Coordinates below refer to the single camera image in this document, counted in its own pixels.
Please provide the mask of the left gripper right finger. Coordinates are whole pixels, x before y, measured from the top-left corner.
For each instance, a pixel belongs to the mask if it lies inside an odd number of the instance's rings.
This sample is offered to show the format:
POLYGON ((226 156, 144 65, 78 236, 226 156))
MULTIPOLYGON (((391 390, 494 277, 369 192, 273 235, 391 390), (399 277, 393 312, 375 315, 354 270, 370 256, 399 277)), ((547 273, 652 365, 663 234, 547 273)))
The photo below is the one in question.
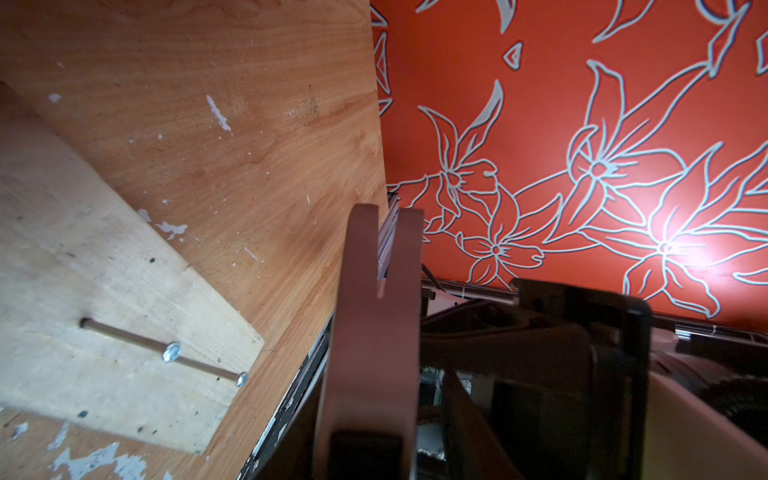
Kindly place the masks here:
POLYGON ((516 279, 509 305, 427 316, 421 362, 444 372, 453 478, 638 479, 652 312, 641 299, 516 279))

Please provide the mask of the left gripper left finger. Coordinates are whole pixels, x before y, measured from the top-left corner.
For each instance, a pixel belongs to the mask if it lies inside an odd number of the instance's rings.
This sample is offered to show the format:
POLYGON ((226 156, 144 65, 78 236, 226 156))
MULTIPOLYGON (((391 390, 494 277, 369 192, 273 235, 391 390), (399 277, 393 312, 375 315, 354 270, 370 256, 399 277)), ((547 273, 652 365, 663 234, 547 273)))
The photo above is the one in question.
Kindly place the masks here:
POLYGON ((316 479, 408 479, 415 464, 424 214, 399 213, 378 280, 378 208, 353 207, 316 424, 316 479))

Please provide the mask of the light wooden block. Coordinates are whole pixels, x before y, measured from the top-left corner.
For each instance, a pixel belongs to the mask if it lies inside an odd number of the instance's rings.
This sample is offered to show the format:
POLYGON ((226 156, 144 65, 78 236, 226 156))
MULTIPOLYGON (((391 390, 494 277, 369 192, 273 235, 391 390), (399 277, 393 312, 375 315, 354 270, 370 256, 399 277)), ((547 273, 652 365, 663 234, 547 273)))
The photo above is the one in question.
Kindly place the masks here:
POLYGON ((203 453, 234 382, 79 327, 82 318, 232 372, 255 329, 12 89, 1 90, 1 403, 203 453))

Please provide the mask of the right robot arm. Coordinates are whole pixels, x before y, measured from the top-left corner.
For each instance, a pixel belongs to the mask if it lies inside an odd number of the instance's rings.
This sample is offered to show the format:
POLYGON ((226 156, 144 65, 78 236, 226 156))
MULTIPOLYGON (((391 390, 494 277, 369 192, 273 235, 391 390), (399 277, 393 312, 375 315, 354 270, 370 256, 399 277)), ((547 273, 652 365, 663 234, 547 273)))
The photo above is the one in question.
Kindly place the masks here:
POLYGON ((681 353, 655 329, 643 479, 765 479, 767 378, 681 353))

